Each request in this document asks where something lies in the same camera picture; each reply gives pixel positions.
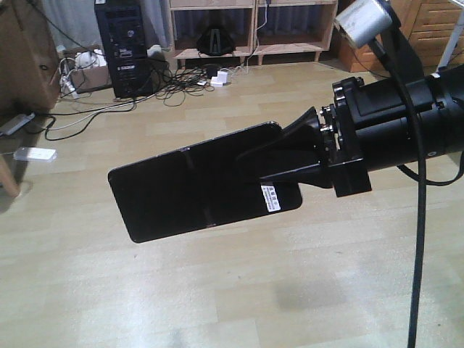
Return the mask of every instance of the wooden chair leg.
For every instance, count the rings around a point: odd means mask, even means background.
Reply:
[[[0,183],[11,197],[18,197],[21,190],[2,155],[0,155]]]

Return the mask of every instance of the black mount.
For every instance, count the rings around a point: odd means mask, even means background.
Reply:
[[[392,25],[381,33],[383,45],[373,39],[369,47],[386,70],[395,66],[403,81],[410,84],[411,92],[428,91],[424,88],[426,81],[421,61],[400,31],[398,17],[389,2],[379,3],[391,16]],[[358,107],[357,92],[363,86],[362,78],[348,78],[333,84],[334,104],[323,107],[319,114],[312,107],[284,128],[275,141],[239,156],[237,165],[242,179],[306,183],[325,189],[334,187],[337,196],[371,191],[369,168],[357,135],[360,125],[369,122]],[[420,94],[411,94],[420,99]]]

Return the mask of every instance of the black computer tower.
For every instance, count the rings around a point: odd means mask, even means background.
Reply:
[[[136,0],[95,0],[95,14],[117,98],[154,93],[141,8]]]

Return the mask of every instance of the curtain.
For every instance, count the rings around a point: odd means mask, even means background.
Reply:
[[[42,0],[46,15],[60,29],[83,46],[101,44],[99,29],[94,13],[95,0]],[[140,0],[144,20],[146,45],[170,44],[168,28],[169,0]],[[246,44],[249,29],[248,9],[229,9],[218,11],[176,11],[174,28],[175,39],[198,38],[211,24],[221,24],[230,30],[232,37],[240,44]],[[318,7],[270,7],[268,23],[260,30],[263,35],[298,35],[310,33],[318,26]],[[258,24],[265,21],[265,8],[260,8]],[[51,28],[56,45],[66,48],[77,45]]]
[[[101,45],[98,25],[94,12],[94,0],[42,0],[43,9],[49,19],[83,46]],[[146,45],[169,46],[167,5],[164,0],[140,0]],[[50,27],[55,44],[67,49],[77,45]]]

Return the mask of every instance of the wooden floor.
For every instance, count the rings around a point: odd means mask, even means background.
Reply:
[[[28,165],[19,198],[0,188],[0,347],[405,348],[417,195],[398,170],[371,173],[367,194],[302,186],[298,210],[145,244],[129,239],[107,183],[120,165],[287,125],[331,103],[347,76],[317,63],[253,67],[180,107],[152,99],[70,140],[41,138],[58,158]],[[429,162],[430,178],[456,171],[450,157]],[[463,211],[464,180],[428,190],[421,348],[464,347]]]

